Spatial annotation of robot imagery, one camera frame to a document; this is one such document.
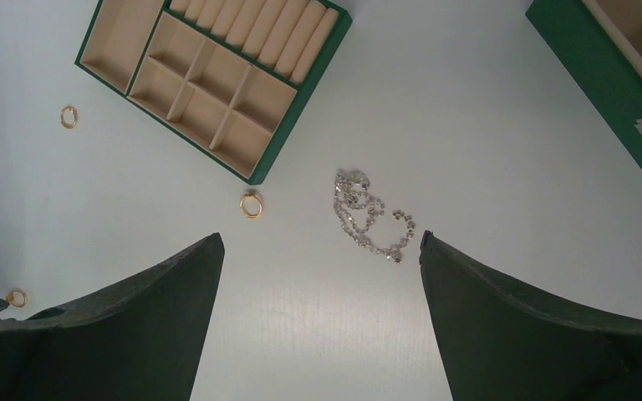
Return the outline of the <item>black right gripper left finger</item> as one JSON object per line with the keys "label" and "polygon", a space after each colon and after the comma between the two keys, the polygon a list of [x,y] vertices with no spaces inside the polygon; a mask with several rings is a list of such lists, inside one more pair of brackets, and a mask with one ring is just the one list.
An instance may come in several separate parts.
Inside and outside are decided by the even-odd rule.
{"label": "black right gripper left finger", "polygon": [[189,399],[224,256],[214,233],[86,296],[0,318],[0,400]]}

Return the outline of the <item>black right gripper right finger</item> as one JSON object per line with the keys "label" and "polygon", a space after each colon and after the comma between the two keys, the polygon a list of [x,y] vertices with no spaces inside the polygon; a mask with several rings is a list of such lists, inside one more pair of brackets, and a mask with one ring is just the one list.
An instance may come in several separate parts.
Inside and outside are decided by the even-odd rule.
{"label": "black right gripper right finger", "polygon": [[420,274],[455,400],[642,400],[642,320],[553,295],[426,231]]}

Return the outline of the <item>green jewelry tray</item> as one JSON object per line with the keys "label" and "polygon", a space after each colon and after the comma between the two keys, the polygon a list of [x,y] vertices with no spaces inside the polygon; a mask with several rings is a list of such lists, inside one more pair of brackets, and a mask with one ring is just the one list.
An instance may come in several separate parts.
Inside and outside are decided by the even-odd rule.
{"label": "green jewelry tray", "polygon": [[100,1],[76,64],[261,185],[351,23],[330,1]]}

